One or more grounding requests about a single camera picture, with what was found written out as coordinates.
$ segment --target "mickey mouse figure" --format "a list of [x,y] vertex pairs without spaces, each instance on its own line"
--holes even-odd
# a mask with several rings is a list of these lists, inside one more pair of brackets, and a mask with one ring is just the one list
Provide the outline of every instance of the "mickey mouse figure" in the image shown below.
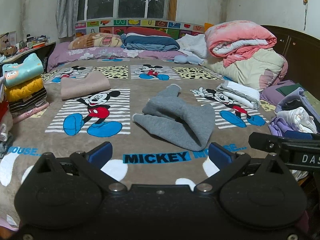
[[240,105],[235,104],[232,99],[225,96],[224,94],[219,93],[213,89],[206,89],[205,91],[212,94],[213,97],[206,96],[204,93],[203,87],[200,87],[199,90],[192,90],[192,92],[198,96],[206,98],[210,101],[216,101],[216,102],[223,103],[226,107],[235,110],[236,111],[235,114],[233,114],[229,111],[225,111],[225,110],[220,111],[221,117],[223,119],[227,120],[228,122],[230,122],[231,124],[236,125],[241,128],[247,127],[245,122],[241,119],[241,114],[246,114],[247,121],[250,124],[253,124],[256,126],[263,126],[266,123],[266,121],[263,120],[263,118],[259,115],[249,115],[245,109],[243,109]]
[[143,67],[140,68],[140,71],[136,71],[135,74],[138,74],[142,79],[153,79],[158,78],[159,80],[169,80],[169,76],[165,74],[164,70],[161,70],[161,66],[151,66],[149,64],[143,64]]
[[76,78],[75,76],[82,74],[82,72],[79,72],[78,70],[85,70],[85,67],[74,66],[74,67],[68,68],[64,70],[63,73],[61,73],[59,76],[55,76],[52,82],[60,83],[61,78],[63,77]]
[[79,113],[67,116],[63,122],[65,133],[70,136],[76,135],[84,124],[93,117],[98,118],[98,120],[88,128],[88,134],[96,137],[111,137],[120,132],[122,129],[120,122],[105,122],[105,119],[110,115],[108,110],[110,106],[106,103],[110,97],[115,98],[119,95],[120,91],[112,91],[110,93],[97,93],[87,99],[76,99],[78,102],[87,106],[89,114],[85,118]]

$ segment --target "red pillow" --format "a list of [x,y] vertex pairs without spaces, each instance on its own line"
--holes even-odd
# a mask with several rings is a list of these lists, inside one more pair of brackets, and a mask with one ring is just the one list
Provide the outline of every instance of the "red pillow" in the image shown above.
[[158,31],[155,29],[150,29],[150,28],[143,28],[143,27],[129,27],[126,31],[126,33],[137,33],[140,35],[146,35],[146,36],[165,36],[165,37],[170,37],[168,33],[164,33],[162,31]]

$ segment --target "screw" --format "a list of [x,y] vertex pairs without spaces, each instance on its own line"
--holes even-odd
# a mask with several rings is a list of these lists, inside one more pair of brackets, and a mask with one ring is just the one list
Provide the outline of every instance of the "screw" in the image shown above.
[[25,235],[23,235],[22,239],[23,240],[33,240],[33,236],[30,234],[25,234]]
[[289,235],[288,236],[288,240],[298,240],[298,236],[297,235]]
[[196,188],[202,192],[207,192],[212,190],[212,186],[208,183],[201,183],[196,186]]
[[125,190],[125,185],[119,182],[116,182],[116,183],[110,184],[109,189],[113,192],[119,192],[119,191]]

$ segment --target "colorful headboard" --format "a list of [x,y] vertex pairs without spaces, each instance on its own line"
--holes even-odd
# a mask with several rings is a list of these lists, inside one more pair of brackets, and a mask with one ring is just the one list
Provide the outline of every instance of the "colorful headboard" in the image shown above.
[[149,19],[116,19],[116,20],[99,20],[85,21],[76,23],[76,37],[89,33],[113,33],[121,35],[125,33],[130,26],[148,27],[168,33],[175,40],[181,38],[185,34],[196,36],[204,33],[204,26],[158,21]]

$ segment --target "blue folded blanket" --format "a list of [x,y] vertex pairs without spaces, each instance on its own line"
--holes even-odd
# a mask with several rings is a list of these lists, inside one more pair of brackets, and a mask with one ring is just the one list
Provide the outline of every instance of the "blue folded blanket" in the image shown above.
[[144,49],[153,51],[179,50],[179,44],[171,37],[165,36],[144,36],[136,33],[129,33],[121,36],[124,49]]
[[6,88],[14,87],[43,73],[41,60],[35,53],[30,54],[21,64],[6,64],[2,67]]

